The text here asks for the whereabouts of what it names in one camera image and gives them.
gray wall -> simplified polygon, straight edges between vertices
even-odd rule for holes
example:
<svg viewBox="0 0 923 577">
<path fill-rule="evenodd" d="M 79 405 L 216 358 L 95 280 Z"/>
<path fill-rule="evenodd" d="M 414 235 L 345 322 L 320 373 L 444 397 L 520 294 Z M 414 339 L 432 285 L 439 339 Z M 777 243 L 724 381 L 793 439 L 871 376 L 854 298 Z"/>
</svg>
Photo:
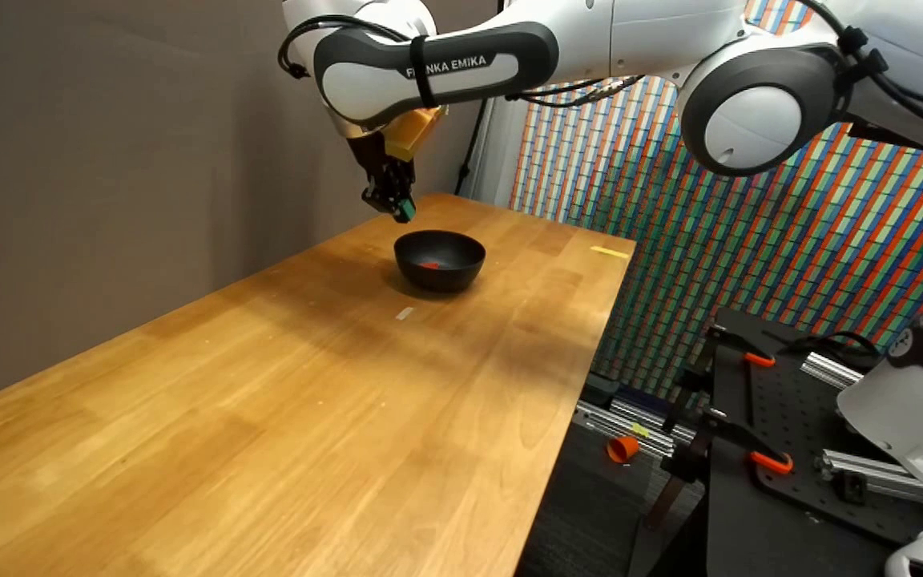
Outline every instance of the gray wall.
<svg viewBox="0 0 923 577">
<path fill-rule="evenodd" d="M 370 215 L 281 34 L 277 0 L 0 0 L 0 387 Z M 471 122 L 416 189 L 451 189 Z"/>
</svg>

wooden table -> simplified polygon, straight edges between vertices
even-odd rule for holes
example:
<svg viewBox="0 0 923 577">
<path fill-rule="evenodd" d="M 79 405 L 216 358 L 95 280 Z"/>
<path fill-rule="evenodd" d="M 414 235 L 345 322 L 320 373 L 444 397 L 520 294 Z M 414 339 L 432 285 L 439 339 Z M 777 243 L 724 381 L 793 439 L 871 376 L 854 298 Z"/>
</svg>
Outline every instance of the wooden table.
<svg viewBox="0 0 923 577">
<path fill-rule="evenodd" d="M 411 228 L 483 241 L 478 285 L 408 287 Z M 0 575 L 513 575 L 632 243 L 451 194 L 411 228 L 0 390 Z"/>
</svg>

wooden tabletop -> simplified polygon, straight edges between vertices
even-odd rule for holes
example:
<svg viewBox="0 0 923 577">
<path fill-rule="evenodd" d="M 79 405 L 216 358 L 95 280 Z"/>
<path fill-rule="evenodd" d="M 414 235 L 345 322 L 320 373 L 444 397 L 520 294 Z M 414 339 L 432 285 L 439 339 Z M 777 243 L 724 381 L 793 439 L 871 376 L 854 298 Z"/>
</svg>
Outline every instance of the wooden tabletop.
<svg viewBox="0 0 923 577">
<path fill-rule="evenodd" d="M 414 228 L 482 280 L 408 287 Z M 628 253 L 426 194 L 0 390 L 0 575 L 513 575 Z"/>
</svg>

black bowl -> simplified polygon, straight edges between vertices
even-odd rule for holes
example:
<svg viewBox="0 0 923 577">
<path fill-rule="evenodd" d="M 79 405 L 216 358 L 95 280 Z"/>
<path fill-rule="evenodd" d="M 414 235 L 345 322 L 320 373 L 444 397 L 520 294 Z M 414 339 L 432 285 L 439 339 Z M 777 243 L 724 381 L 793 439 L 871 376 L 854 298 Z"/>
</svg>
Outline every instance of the black bowl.
<svg viewBox="0 0 923 577">
<path fill-rule="evenodd" d="M 426 293 L 462 293 L 482 272 L 486 251 L 456 232 L 414 232 L 394 243 L 396 268 Z"/>
</svg>

